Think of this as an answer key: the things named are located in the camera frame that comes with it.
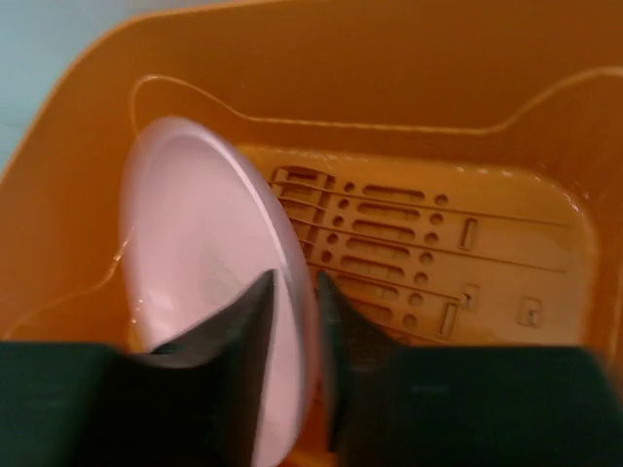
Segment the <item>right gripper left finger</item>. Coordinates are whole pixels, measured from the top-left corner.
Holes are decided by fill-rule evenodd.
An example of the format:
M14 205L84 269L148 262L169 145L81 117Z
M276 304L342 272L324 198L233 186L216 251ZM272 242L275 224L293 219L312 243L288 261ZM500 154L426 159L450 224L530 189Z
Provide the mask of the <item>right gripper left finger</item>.
M94 342L1 346L5 466L248 466L275 273L151 353Z

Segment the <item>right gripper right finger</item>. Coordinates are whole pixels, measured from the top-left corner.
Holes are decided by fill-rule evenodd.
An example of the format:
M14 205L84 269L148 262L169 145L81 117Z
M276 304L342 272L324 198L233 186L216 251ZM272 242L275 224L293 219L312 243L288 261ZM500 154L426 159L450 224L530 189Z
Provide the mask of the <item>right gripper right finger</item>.
M317 277L327 448L341 466L618 466L622 399L580 346L410 346Z

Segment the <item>pink plate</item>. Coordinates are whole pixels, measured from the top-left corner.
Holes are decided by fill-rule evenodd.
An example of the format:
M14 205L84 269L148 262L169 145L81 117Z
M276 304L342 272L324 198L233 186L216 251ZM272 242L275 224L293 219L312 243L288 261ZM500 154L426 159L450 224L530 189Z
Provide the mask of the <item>pink plate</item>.
M302 248L267 181L209 129L180 117L158 119L128 157L120 233L128 241L128 301L149 350L216 316L262 272L275 272L252 462L279 464L312 404L319 326Z

